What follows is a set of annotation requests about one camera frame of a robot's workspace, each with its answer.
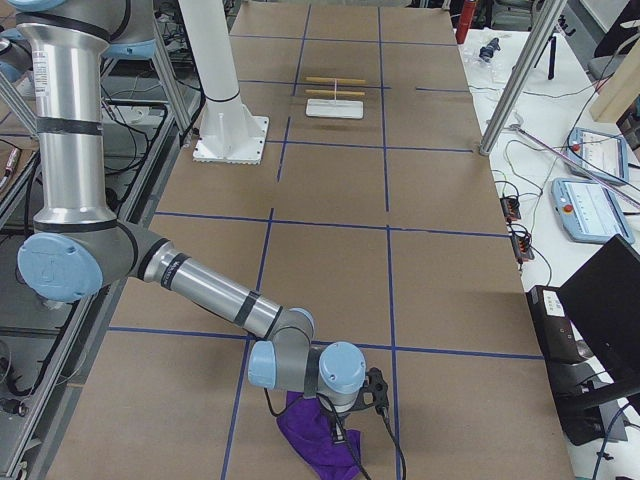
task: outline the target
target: white surface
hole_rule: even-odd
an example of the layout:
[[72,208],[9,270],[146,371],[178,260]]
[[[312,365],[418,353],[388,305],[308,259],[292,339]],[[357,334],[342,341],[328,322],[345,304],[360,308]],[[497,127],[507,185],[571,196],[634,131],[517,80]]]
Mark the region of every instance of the white surface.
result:
[[[599,0],[600,3],[610,4],[609,0]],[[467,81],[473,94],[476,115],[482,131],[486,128],[486,122],[497,104],[512,67],[515,65],[520,51],[527,38],[525,32],[499,32],[490,30],[470,30],[466,43],[460,47]],[[500,38],[501,51],[496,52],[490,64],[478,59],[480,47],[486,45],[492,38]],[[566,40],[558,38],[556,72],[554,80],[547,80],[549,52],[543,55],[537,69],[534,69],[527,80],[524,91],[551,96],[560,96],[567,93],[578,92],[590,85],[583,72],[580,63],[573,55]],[[589,87],[581,93],[562,98],[548,98],[523,94],[520,96],[515,112],[508,123],[515,123],[521,118],[523,127],[532,135],[540,138],[549,145],[561,146],[566,141],[583,105],[587,102],[593,88]],[[616,125],[596,123],[592,120],[589,109],[585,109],[578,126],[595,131],[617,135],[620,133]],[[520,222],[529,231],[533,232],[533,246],[538,249],[551,263],[553,277],[551,285],[562,285],[582,264],[584,264],[599,248],[599,245],[580,244],[569,240],[564,232],[557,213],[553,207],[551,198],[551,180],[557,177],[573,177],[579,179],[564,166],[556,157],[548,152],[534,151],[512,140],[524,141],[518,134],[505,131],[499,138],[491,156],[491,167],[495,169],[496,180],[506,180],[517,186],[519,192],[538,193],[539,190],[525,180],[518,178],[514,173],[525,177],[543,188],[543,195],[534,217],[536,197],[527,195],[521,198]],[[635,162],[635,156],[629,152],[629,158]],[[638,171],[631,170],[631,181],[638,183],[640,175]],[[507,195],[513,194],[513,188],[504,184],[497,184],[498,193],[505,188]],[[624,211],[632,208],[624,202],[620,202]],[[640,219],[629,217],[631,228],[637,237],[640,229]],[[525,263],[522,273],[522,284],[525,291],[529,291],[534,285],[544,285],[547,282],[549,270],[539,255],[534,261]],[[602,367],[595,359],[589,361],[596,372],[602,371]],[[606,374],[601,375],[601,380],[611,381]],[[625,413],[634,423],[640,422],[640,418],[631,409]],[[626,475],[630,478],[640,479],[640,431],[627,428],[630,441],[625,443],[610,444],[606,451],[615,457],[612,461],[603,461],[600,466],[598,478],[612,479],[616,475]],[[582,447],[574,447],[567,442],[571,461],[576,476],[591,478],[596,462],[596,452],[600,449],[601,441],[596,440]]]
[[307,117],[362,119],[364,104],[353,100],[307,100]]
[[600,27],[607,32],[629,0],[580,0]]

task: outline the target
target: sticker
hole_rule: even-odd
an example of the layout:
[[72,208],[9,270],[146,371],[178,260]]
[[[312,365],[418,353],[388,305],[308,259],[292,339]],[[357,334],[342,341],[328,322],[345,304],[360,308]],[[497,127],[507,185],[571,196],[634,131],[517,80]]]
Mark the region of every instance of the sticker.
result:
[[35,83],[36,97],[49,95],[49,59],[47,52],[35,51],[33,57],[33,81]]
[[547,310],[547,315],[551,317],[564,317],[564,308],[562,308],[556,292],[545,290],[542,295],[544,296],[544,307]]

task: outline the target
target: wooden handle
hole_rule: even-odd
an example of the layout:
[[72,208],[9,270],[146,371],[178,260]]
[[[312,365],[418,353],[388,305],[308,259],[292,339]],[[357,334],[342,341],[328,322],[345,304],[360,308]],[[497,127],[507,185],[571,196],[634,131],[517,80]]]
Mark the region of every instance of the wooden handle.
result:
[[329,78],[329,77],[306,77],[305,80],[309,83],[330,83],[334,84],[336,81],[338,85],[366,85],[367,81],[361,78]]
[[328,97],[333,97],[334,95],[338,97],[364,97],[364,92],[352,92],[349,90],[313,90],[308,89],[305,90],[309,95],[326,95]]

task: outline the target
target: electronic device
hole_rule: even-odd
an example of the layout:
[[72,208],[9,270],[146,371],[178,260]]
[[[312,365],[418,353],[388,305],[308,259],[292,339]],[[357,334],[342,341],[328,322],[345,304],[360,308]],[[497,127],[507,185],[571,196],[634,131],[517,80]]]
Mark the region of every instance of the electronic device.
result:
[[[629,181],[628,148],[624,137],[576,127],[571,130],[568,143],[567,156],[577,165],[613,185],[623,185],[620,179]],[[577,168],[572,168],[571,172],[582,175]]]
[[602,185],[589,180],[557,178],[551,192],[562,226],[572,240],[606,243],[620,234],[629,243],[635,241],[616,197]]
[[582,388],[587,385],[586,392],[555,392],[563,429],[580,445],[604,435],[602,419],[611,414],[603,414],[604,405],[612,405],[615,413],[615,400],[626,397],[640,412],[640,255],[615,235],[557,295],[566,316],[614,380],[609,385],[579,382]]
[[578,351],[571,322],[564,314],[556,287],[536,285],[527,293],[531,319],[545,360],[575,364],[585,360]]

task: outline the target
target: robotic arm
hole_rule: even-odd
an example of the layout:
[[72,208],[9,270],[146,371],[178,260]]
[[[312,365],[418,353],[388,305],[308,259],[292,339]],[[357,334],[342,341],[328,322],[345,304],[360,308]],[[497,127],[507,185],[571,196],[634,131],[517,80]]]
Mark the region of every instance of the robotic arm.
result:
[[[253,385],[318,396],[341,415],[371,406],[362,397],[372,377],[357,347],[313,346],[308,312],[238,285],[169,240],[118,220],[107,207],[100,58],[153,55],[151,0],[9,2],[21,12],[17,29],[32,49],[44,184],[36,233],[18,254],[25,281],[40,295],[64,302],[128,276],[157,282],[261,339],[249,362]],[[213,4],[222,9],[221,2]],[[386,400],[386,384],[378,391]]]

